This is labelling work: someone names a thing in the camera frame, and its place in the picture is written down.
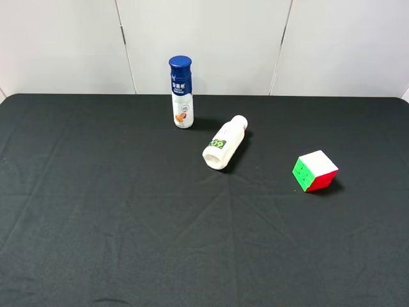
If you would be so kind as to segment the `colourful puzzle cube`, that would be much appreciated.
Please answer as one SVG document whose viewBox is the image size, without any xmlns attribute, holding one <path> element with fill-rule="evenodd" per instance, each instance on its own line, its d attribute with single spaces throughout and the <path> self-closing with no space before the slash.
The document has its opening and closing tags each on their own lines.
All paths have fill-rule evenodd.
<svg viewBox="0 0 409 307">
<path fill-rule="evenodd" d="M 322 151 L 318 150 L 300 156 L 292 174 L 306 193 L 328 187 L 339 168 Z"/>
</svg>

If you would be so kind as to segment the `blue capped yogurt bottle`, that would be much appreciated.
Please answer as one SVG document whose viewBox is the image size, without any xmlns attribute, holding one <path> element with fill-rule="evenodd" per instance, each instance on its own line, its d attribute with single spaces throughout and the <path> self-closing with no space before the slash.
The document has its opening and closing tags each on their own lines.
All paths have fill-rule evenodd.
<svg viewBox="0 0 409 307">
<path fill-rule="evenodd" d="M 173 56 L 169 60 L 173 120 L 181 129 L 187 129 L 194 123 L 191 64 L 188 56 Z"/>
</svg>

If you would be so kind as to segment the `black tablecloth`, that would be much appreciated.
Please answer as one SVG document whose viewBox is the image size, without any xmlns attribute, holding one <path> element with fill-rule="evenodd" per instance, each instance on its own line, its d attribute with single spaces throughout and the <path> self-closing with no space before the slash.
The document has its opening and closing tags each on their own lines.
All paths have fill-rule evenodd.
<svg viewBox="0 0 409 307">
<path fill-rule="evenodd" d="M 2 306 L 407 306 L 399 98 L 34 95 L 1 104 Z M 203 150 L 248 121 L 228 165 Z M 339 168 L 304 192 L 297 159 Z"/>
</svg>

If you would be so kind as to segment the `white plastic bottle lying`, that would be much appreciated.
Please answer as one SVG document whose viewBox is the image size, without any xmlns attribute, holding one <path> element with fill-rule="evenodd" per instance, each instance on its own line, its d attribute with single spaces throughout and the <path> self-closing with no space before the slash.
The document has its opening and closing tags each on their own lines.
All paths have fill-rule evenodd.
<svg viewBox="0 0 409 307">
<path fill-rule="evenodd" d="M 247 126 L 248 121 L 242 115 L 226 122 L 203 150 L 206 165 L 215 170 L 224 169 L 243 141 Z"/>
</svg>

